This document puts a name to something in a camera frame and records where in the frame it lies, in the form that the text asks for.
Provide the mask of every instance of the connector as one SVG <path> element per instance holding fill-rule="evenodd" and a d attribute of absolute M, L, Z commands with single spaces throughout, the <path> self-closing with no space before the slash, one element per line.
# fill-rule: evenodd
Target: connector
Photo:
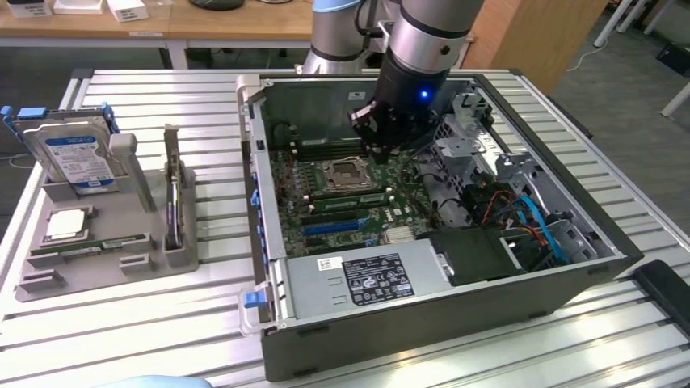
<path fill-rule="evenodd" d="M 313 225 L 305 226 L 301 230 L 304 236 L 312 236 L 313 234 L 327 234 L 327 233 L 337 233 L 345 232 L 347 230 L 359 230 L 360 223 L 359 221 L 351 222 L 340 222 L 337 224 L 329 225 Z"/>

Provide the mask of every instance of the motherboard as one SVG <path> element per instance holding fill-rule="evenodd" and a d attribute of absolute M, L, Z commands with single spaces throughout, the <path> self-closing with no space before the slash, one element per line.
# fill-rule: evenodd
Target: motherboard
<path fill-rule="evenodd" d="M 411 151 L 384 165 L 365 154 L 271 153 L 288 258 L 400 243 L 435 228 L 414 159 Z"/>

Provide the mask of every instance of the barcode sticker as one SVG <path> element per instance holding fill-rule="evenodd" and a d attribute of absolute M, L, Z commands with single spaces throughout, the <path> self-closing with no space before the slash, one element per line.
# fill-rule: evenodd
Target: barcode sticker
<path fill-rule="evenodd" d="M 96 137 L 56 137 L 47 139 L 45 145 L 69 183 L 91 188 L 113 182 L 108 162 L 99 155 Z"/>
<path fill-rule="evenodd" d="M 325 259 L 316 260 L 316 264 L 319 266 L 319 271 L 343 268 L 343 258 L 340 256 L 327 257 Z"/>

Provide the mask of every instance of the white sticker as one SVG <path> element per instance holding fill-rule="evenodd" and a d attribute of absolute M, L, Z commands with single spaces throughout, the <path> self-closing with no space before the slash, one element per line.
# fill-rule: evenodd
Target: white sticker
<path fill-rule="evenodd" d="M 129 36 L 145 36 L 148 38 L 161 38 L 163 32 L 129 32 Z"/>
<path fill-rule="evenodd" d="M 69 183 L 93 188 L 113 183 L 108 162 L 97 153 L 99 142 L 93 136 L 47 139 L 51 156 Z"/>
<path fill-rule="evenodd" d="M 363 101 L 367 98 L 367 93 L 364 91 L 351 91 L 347 94 L 348 101 Z"/>
<path fill-rule="evenodd" d="M 319 271 L 343 268 L 343 258 L 340 256 L 327 257 L 325 259 L 316 260 L 316 264 L 319 266 Z"/>

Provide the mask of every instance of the aluminum workbench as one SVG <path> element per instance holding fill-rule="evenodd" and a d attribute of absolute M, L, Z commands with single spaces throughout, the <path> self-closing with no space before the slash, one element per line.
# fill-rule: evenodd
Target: aluminum workbench
<path fill-rule="evenodd" d="M 44 193 L 34 168 L 0 246 L 0 384 L 83 387 L 143 374 L 205 377 L 213 386 L 682 386 L 688 338 L 623 274 L 552 315 L 300 380 L 264 380 L 257 337 L 239 334 L 237 292 L 253 284 L 235 101 L 252 70 L 108 70 L 71 80 L 61 108 L 115 107 L 160 169 L 163 125 L 181 126 L 183 159 L 197 178 L 199 270 L 18 303 L 18 279 Z M 690 240 L 530 82 L 486 77 L 643 250 L 690 278 Z M 508 146 L 519 141 L 496 118 Z"/>

